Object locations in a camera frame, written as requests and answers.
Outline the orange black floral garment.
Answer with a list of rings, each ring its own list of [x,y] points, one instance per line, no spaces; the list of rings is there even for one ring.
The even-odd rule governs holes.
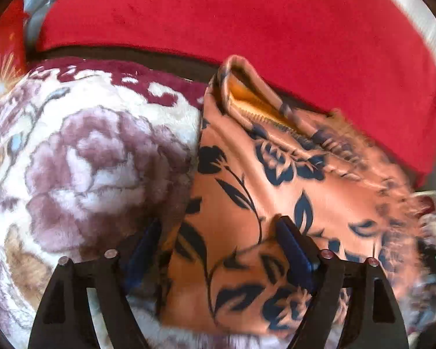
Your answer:
[[[288,106],[231,56],[204,96],[190,203],[165,245],[160,320],[196,332],[291,334],[311,296],[290,283],[296,269],[276,241],[281,216],[340,259],[378,259],[404,300],[421,277],[420,211],[382,150]]]

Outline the red blanket on sofa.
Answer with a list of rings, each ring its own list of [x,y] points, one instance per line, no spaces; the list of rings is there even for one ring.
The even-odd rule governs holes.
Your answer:
[[[132,47],[222,63],[338,108],[413,170],[436,163],[436,63],[392,0],[56,0],[38,51]]]

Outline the dark brown sofa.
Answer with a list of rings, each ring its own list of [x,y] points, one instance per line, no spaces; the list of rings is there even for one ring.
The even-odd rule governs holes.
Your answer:
[[[27,52],[28,59],[31,61],[43,61],[45,59],[77,57],[85,59],[101,59],[101,60],[116,60],[130,61],[143,65],[151,70],[157,70],[179,76],[184,79],[194,82],[209,82],[212,76],[217,74],[219,65],[213,61],[204,61],[194,58],[188,58],[173,54],[161,54],[152,51],[141,51],[127,47],[84,47],[84,46],[69,46],[58,47],[50,51],[37,52],[36,50]],[[237,55],[231,55],[230,66],[236,70],[239,77],[245,80],[245,83],[253,81],[250,79],[256,78],[257,71],[251,70],[252,66],[249,61]],[[321,110],[315,105],[303,101],[298,95],[291,94],[284,89],[274,88],[269,85],[269,88],[281,98],[281,100],[290,106],[293,110],[300,108],[309,110],[315,113],[327,113],[327,110]]]

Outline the red snack gift box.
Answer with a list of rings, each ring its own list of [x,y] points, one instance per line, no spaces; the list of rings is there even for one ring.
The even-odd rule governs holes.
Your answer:
[[[12,0],[0,17],[0,99],[28,72],[24,43],[24,0]]]

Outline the floral plush blanket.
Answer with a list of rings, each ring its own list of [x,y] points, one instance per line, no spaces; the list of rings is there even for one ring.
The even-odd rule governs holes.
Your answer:
[[[0,330],[28,345],[59,256],[94,259],[179,223],[205,86],[139,64],[60,58],[0,101]]]

